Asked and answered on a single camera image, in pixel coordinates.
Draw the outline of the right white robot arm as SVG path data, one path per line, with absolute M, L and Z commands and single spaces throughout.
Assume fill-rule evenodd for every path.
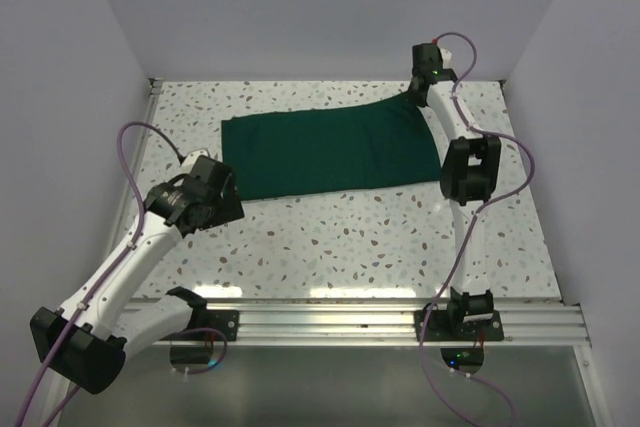
M 492 326 L 494 299 L 485 271 L 484 226 L 480 208 L 492 197 L 501 156 L 498 137 L 481 130 L 457 93 L 451 55 L 436 41 L 412 47 L 408 97 L 417 107 L 430 108 L 446 135 L 440 191 L 453 217 L 456 257 L 438 297 L 424 309 L 424 338 L 429 341 L 472 340 Z

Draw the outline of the green surgical cloth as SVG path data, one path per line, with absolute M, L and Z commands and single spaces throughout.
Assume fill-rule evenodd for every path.
M 245 201 L 437 182 L 440 159 L 421 110 L 399 94 L 370 104 L 235 117 L 222 157 Z

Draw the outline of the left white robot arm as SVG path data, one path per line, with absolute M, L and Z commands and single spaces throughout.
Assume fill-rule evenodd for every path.
M 133 294 L 185 237 L 242 219 L 233 169 L 200 154 L 190 169 L 153 187 L 132 228 L 94 275 L 60 307 L 30 320 L 39 360 L 90 394 L 109 387 L 125 362 L 155 342 L 182 336 L 228 341 L 206 300 L 184 287 L 124 319 Z

